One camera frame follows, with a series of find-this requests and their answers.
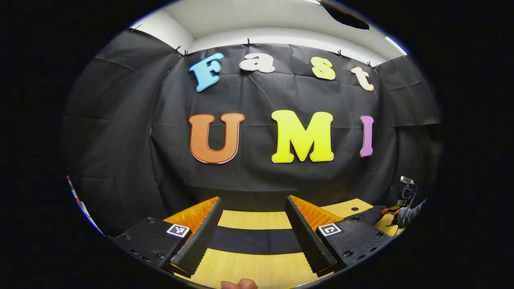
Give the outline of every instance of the black stripe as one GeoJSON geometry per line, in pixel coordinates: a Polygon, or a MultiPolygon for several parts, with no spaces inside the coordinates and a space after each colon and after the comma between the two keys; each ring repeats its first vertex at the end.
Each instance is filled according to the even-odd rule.
{"type": "Polygon", "coordinates": [[[277,255],[302,251],[292,229],[248,230],[221,226],[214,231],[209,248],[252,255],[277,255]]]}

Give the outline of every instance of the white ceiling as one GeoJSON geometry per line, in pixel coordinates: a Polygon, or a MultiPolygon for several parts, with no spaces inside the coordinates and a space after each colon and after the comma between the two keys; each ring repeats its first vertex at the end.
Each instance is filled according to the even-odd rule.
{"type": "Polygon", "coordinates": [[[323,7],[302,0],[181,0],[163,10],[194,39],[244,28],[296,28],[351,41],[386,59],[400,56],[371,25],[363,30],[341,24],[323,7]]]}

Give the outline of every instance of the white wall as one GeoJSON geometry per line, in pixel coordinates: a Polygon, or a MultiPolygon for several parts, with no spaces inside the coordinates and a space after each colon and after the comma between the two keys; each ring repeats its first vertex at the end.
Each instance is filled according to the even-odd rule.
{"type": "Polygon", "coordinates": [[[184,49],[188,50],[194,41],[194,38],[189,32],[187,32],[177,20],[163,10],[157,10],[138,20],[131,25],[131,28],[138,26],[139,28],[137,28],[137,30],[155,36],[173,48],[177,48],[181,45],[182,47],[178,50],[180,52],[184,52],[184,49]]]}
{"type": "Polygon", "coordinates": [[[361,62],[371,61],[380,64],[387,59],[353,42],[334,36],[292,28],[248,28],[217,33],[196,39],[188,52],[195,52],[211,47],[250,43],[281,43],[323,49],[341,54],[361,62]]]}
{"type": "Polygon", "coordinates": [[[218,46],[251,43],[293,44],[336,52],[340,49],[344,56],[372,65],[387,61],[386,58],[351,41],[318,32],[293,29],[260,27],[233,30],[194,39],[180,23],[163,10],[158,10],[131,25],[137,30],[155,36],[172,47],[181,45],[180,52],[189,53],[218,46]]]}

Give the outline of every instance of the letter m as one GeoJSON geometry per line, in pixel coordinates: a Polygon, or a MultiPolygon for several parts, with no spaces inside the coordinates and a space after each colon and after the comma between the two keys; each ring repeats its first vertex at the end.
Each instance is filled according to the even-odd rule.
{"type": "Polygon", "coordinates": [[[273,162],[292,162],[295,159],[290,152],[291,143],[300,161],[307,158],[313,143],[314,150],[310,154],[310,160],[331,161],[334,159],[330,140],[330,123],[333,117],[330,113],[316,112],[310,120],[307,130],[304,129],[293,111],[275,111],[271,114],[271,118],[277,121],[278,125],[277,153],[271,157],[273,162]]]}

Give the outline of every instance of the wooden table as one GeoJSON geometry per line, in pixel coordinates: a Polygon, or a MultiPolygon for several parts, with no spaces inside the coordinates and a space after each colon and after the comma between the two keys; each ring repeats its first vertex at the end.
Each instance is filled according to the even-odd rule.
{"type": "MultiPolygon", "coordinates": [[[[345,218],[363,212],[373,206],[359,199],[322,207],[345,218]]],[[[376,225],[384,233],[393,236],[397,226],[386,227],[392,215],[385,215],[376,225]]],[[[224,210],[219,226],[238,229],[291,229],[285,212],[241,212],[224,210]]],[[[196,273],[191,278],[176,275],[192,282],[221,288],[221,281],[238,283],[249,278],[259,289],[284,289],[296,287],[325,278],[312,273],[302,252],[281,255],[249,255],[207,249],[196,273]]]]}

